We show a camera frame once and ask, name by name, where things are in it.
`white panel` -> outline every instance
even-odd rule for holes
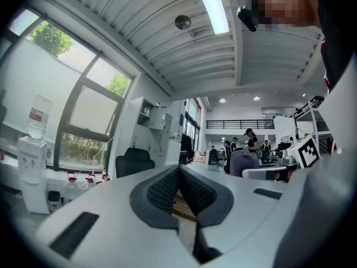
[[[117,102],[84,87],[73,109],[70,125],[106,134]]]

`ceiling light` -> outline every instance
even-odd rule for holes
[[[222,0],[202,0],[210,17],[215,34],[229,32]]]

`black clothing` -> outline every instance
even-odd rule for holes
[[[263,152],[265,154],[268,154],[272,148],[270,147],[270,144],[263,144]]]
[[[258,142],[258,139],[257,139],[255,136],[253,136],[252,138],[249,138],[249,139],[248,139],[248,146],[249,146],[249,148],[254,147],[254,142]]]
[[[345,71],[353,51],[356,50],[356,35],[352,31],[351,20],[354,16],[354,0],[318,0],[318,14],[325,43],[321,46],[321,55],[326,68],[329,88],[332,90]]]

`railing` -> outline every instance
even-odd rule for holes
[[[207,129],[274,129],[273,120],[207,120]]]

